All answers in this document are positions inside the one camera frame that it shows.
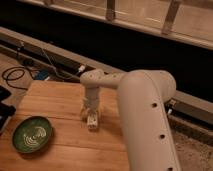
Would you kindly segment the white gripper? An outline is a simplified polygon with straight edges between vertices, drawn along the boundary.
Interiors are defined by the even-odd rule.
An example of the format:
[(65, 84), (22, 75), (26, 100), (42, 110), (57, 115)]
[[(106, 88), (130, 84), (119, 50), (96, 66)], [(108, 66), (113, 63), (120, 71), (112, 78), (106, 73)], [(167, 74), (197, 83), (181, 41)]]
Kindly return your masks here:
[(98, 119), (101, 119), (102, 116), (102, 109), (99, 108), (100, 106), (100, 100), (98, 98), (96, 99), (83, 99), (83, 108), (80, 112), (81, 120), (87, 119), (87, 112), (97, 112)]

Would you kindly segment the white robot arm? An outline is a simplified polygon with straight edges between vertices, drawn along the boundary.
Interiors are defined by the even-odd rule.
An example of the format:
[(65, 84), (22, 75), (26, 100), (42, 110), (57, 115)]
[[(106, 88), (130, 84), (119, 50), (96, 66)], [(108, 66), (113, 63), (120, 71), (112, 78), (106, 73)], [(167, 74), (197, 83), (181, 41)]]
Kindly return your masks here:
[(83, 73), (85, 88), (81, 118), (90, 130), (99, 126), (99, 92), (117, 91), (118, 112), (130, 171), (181, 171), (164, 104), (176, 92), (174, 77), (164, 70), (134, 70), (106, 74)]

